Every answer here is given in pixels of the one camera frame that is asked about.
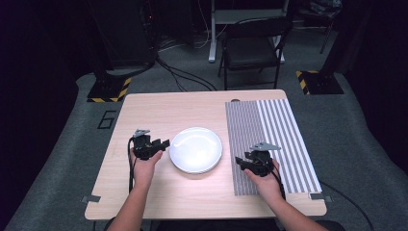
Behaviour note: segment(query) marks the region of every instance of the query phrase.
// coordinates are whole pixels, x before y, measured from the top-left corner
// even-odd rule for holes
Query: black hand-mounted device
[[[254,174],[261,177],[264,177],[270,173],[273,174],[273,176],[279,183],[282,197],[286,199],[285,190],[283,188],[279,172],[277,175],[273,172],[275,166],[273,165],[272,158],[269,154],[270,150],[280,150],[281,148],[267,142],[260,142],[250,147],[249,149],[251,149],[252,151],[245,152],[245,158],[251,160],[251,162],[244,161],[239,157],[235,157],[235,161],[241,167],[241,170],[245,170],[246,168],[248,168]]]
[[[159,150],[165,151],[167,147],[170,146],[170,141],[166,140],[161,142],[160,139],[154,140],[150,142],[150,136],[146,135],[149,133],[150,130],[136,130],[135,134],[129,139],[128,142],[128,159],[129,159],[129,168],[130,168],[130,176],[129,176],[129,192],[133,189],[133,175],[134,175],[134,167],[135,163],[132,163],[131,158],[131,151],[130,151],[130,143],[133,142],[133,153],[136,156],[136,159],[139,158],[143,161],[147,161],[152,158]]]

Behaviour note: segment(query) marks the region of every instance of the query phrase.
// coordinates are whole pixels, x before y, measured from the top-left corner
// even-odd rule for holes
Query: yellow and black hazard tape
[[[305,79],[303,78],[303,76],[302,76],[302,73],[303,72],[308,72],[308,73],[319,73],[318,71],[316,71],[316,70],[311,70],[311,71],[297,71],[296,72],[296,76],[297,76],[297,79],[299,80],[299,84],[300,84],[300,87],[302,88],[302,90],[303,90],[303,93],[304,94],[311,94],[310,92],[309,92],[309,89],[307,88],[307,85],[306,85],[306,81],[305,81]]]
[[[94,102],[94,103],[119,102],[126,95],[126,91],[128,90],[131,81],[132,81],[132,79],[129,78],[124,82],[123,88],[122,88],[122,90],[120,91],[120,93],[119,93],[119,95],[117,97],[112,97],[112,98],[88,98],[87,102]]]

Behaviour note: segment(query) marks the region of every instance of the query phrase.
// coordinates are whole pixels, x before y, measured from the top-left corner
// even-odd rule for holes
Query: gray carpet floor
[[[344,94],[304,95],[295,72],[319,70],[324,64],[336,34],[333,33],[324,54],[319,50],[323,35],[293,30],[284,50],[278,88],[288,95],[294,117],[306,147],[323,182],[330,184],[354,200],[367,213],[375,230],[408,230],[408,177],[387,156],[367,128],[360,105],[343,75],[336,73]],[[217,78],[217,61],[209,64],[209,43],[202,48],[174,46],[159,52],[169,65],[193,73],[222,89]],[[113,71],[126,73],[131,69]],[[264,70],[263,77],[273,73]],[[237,74],[256,76],[255,72]],[[6,230],[91,230],[86,220],[84,195],[91,194],[114,127],[98,129],[106,111],[114,119],[122,102],[88,103],[87,95],[95,78],[81,77],[74,109],[32,188],[16,211]],[[189,91],[207,90],[194,82],[179,79]],[[269,85],[241,89],[270,89]],[[179,91],[173,77],[158,64],[132,78],[127,93]],[[322,186],[333,202],[327,203],[327,214],[318,219],[331,219],[346,230],[370,230],[368,222],[343,196]],[[106,221],[98,221],[96,230],[103,230]]]

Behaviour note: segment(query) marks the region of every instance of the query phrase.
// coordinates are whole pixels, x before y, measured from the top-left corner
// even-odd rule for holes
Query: gray striped fabric
[[[321,192],[288,99],[226,102],[225,107],[235,195],[257,194],[235,157],[245,160],[244,152],[261,141],[281,147],[269,152],[280,164],[286,193]]]

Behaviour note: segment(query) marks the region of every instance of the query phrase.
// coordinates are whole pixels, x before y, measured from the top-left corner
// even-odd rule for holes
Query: person's left arm
[[[154,175],[154,167],[162,158],[163,151],[158,151],[151,159],[142,161],[137,159],[134,168],[135,185],[122,205],[116,218],[109,226],[109,231],[139,231],[144,208],[146,206],[147,194]]]

